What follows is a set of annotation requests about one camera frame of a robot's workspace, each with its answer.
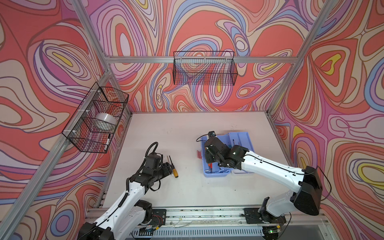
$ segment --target colorful swirl backdrop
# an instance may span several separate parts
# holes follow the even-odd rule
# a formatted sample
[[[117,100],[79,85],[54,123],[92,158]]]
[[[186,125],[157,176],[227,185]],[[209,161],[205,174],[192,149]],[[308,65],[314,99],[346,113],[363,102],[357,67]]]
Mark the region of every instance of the colorful swirl backdrop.
[[[294,164],[328,176],[341,239],[384,239],[383,39],[383,1],[339,1],[274,109]]]
[[[0,1],[0,220],[102,74],[69,0]],[[12,239],[75,238],[126,121],[107,154],[68,147]]]
[[[233,50],[296,56],[321,0],[93,0],[86,9],[109,56]],[[238,64],[235,86],[174,86],[173,64],[111,65],[139,111],[264,111],[288,64]]]

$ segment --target black cable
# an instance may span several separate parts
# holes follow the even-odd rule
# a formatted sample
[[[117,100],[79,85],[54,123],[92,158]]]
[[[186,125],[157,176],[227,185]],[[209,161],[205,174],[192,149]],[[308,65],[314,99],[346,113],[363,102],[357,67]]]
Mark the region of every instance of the black cable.
[[[201,135],[200,137],[198,137],[198,138],[196,139],[196,142],[206,141],[206,140],[199,140],[199,138],[204,137],[205,135],[208,135],[208,134]]]
[[[317,166],[317,167],[320,169],[320,171],[321,171],[321,173],[324,175],[325,179],[327,179],[328,184],[329,184],[329,187],[330,187],[328,195],[327,195],[325,198],[323,198],[323,199],[320,200],[320,201],[324,201],[325,199],[327,199],[327,198],[331,195],[331,192],[332,192],[332,184],[331,184],[331,182],[328,180],[327,176],[325,176],[323,170],[322,170],[319,166]]]
[[[158,142],[154,142],[154,143],[152,143],[152,144],[149,146],[149,148],[148,148],[147,151],[145,152],[144,160],[143,160],[141,166],[139,167],[139,169],[136,171],[136,173],[140,172],[140,171],[144,168],[144,165],[145,165],[145,162],[146,162],[146,160],[147,160],[147,156],[148,156],[149,150],[150,150],[154,145],[156,145],[156,146],[155,146],[155,148],[153,149],[152,153],[155,153],[156,148],[157,148],[157,146],[159,145],[159,143],[158,143]]]
[[[245,217],[245,218],[250,218],[252,220],[260,221],[260,219],[253,218],[253,217],[247,216],[245,214],[240,214],[240,216]]]
[[[81,237],[79,237],[78,239],[80,240],[82,237],[84,237],[85,235],[87,235],[88,233],[90,233],[91,231],[95,230],[98,226],[100,226],[101,224],[103,224],[105,221],[107,220],[107,218],[102,221],[99,225],[96,225],[94,226],[93,228],[91,228],[88,232],[86,232],[85,234],[83,234]]]
[[[282,235],[283,235],[283,233],[285,232],[285,230],[287,230],[287,228],[288,228],[288,225],[289,225],[289,223],[291,222],[291,220],[292,220],[292,214],[291,213],[289,213],[289,215],[291,216],[291,218],[289,219],[289,222],[288,222],[288,224],[287,224],[287,226],[285,227],[285,229],[281,232],[281,234],[280,234],[280,236],[277,238],[277,239],[279,239],[279,238],[281,238],[282,237]]]
[[[161,186],[161,181],[159,180],[159,187],[156,190],[153,190],[153,188],[151,188],[151,187],[149,189],[155,192],[155,191],[160,189],[160,186]]]
[[[93,230],[95,230],[98,226],[100,226],[101,224],[103,224],[106,220],[108,220],[109,218],[110,218],[110,216],[112,216],[115,212],[116,212],[116,210],[119,208],[119,206],[118,207],[116,207],[116,209],[106,218],[106,219],[104,219],[104,221],[102,221],[99,225],[96,225],[96,226],[94,226],[93,228],[91,228],[87,233],[85,233],[85,234],[83,234],[81,237],[79,237],[78,238],[78,240],[80,240],[82,237],[84,237],[85,235],[87,235],[88,233],[90,233],[91,231],[93,231]]]
[[[136,240],[136,238],[133,236],[132,232],[130,232],[129,234],[131,234],[131,235],[132,235],[132,237],[133,237],[133,239],[134,239],[134,240]]]
[[[317,167],[315,168],[315,170],[314,170],[313,172],[311,172],[311,173],[296,173],[296,172],[289,171],[289,170],[287,170],[287,169],[285,169],[285,168],[279,167],[279,166],[277,166],[277,165],[275,165],[275,164],[273,164],[273,163],[270,163],[270,162],[268,162],[268,161],[264,161],[264,160],[262,160],[262,159],[259,159],[259,158],[255,157],[255,156],[253,156],[253,155],[246,154],[246,155],[244,155],[244,157],[245,157],[245,156],[252,156],[252,157],[254,157],[255,159],[258,159],[258,160],[260,160],[260,161],[262,161],[262,162],[271,164],[271,165],[273,165],[273,166],[275,166],[275,167],[278,167],[278,168],[280,168],[280,169],[286,170],[287,172],[291,172],[291,173],[296,174],[296,175],[311,175],[311,174],[313,174],[314,172],[316,172],[316,170],[317,170],[317,168],[318,168],[318,166],[317,166]]]

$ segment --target yellow screwdriver handle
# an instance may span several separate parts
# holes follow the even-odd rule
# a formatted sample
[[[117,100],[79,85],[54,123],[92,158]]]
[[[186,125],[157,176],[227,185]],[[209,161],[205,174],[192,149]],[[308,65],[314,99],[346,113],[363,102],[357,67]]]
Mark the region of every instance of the yellow screwdriver handle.
[[[177,174],[177,171],[176,171],[175,168],[173,169],[173,175],[174,175],[176,178],[179,177],[179,175]]]

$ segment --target black wire basket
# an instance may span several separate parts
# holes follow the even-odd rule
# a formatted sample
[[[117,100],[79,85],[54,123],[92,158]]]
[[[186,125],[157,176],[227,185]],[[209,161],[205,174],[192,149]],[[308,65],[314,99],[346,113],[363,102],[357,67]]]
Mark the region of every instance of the black wire basket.
[[[233,51],[174,51],[175,85],[235,85]]]
[[[98,86],[91,102],[74,127],[65,130],[66,126],[63,134],[81,152],[108,152],[123,110],[128,103],[128,97],[127,93],[119,89]],[[102,120],[100,116],[106,116],[106,114],[108,114],[108,120]]]

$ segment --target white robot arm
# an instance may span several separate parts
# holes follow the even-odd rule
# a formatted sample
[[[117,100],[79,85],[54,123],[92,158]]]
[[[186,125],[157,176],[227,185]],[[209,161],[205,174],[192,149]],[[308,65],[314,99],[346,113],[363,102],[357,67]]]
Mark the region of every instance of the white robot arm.
[[[318,215],[323,187],[317,169],[307,166],[306,169],[287,166],[265,157],[249,149],[234,145],[231,149],[220,141],[215,132],[208,133],[204,143],[207,163],[218,162],[224,167],[232,167],[248,172],[255,172],[272,179],[289,191],[273,199],[264,199],[259,209],[260,219],[271,222],[273,217],[300,210],[309,215]]]
[[[173,166],[163,163],[163,155],[155,153],[158,143],[154,142],[147,150],[139,170],[126,181],[126,190],[116,202],[93,224],[84,223],[77,240],[124,240],[139,224],[146,230],[154,231],[163,223],[160,217],[156,226],[149,225],[152,219],[152,204],[140,200],[151,189],[154,182],[170,175]]]

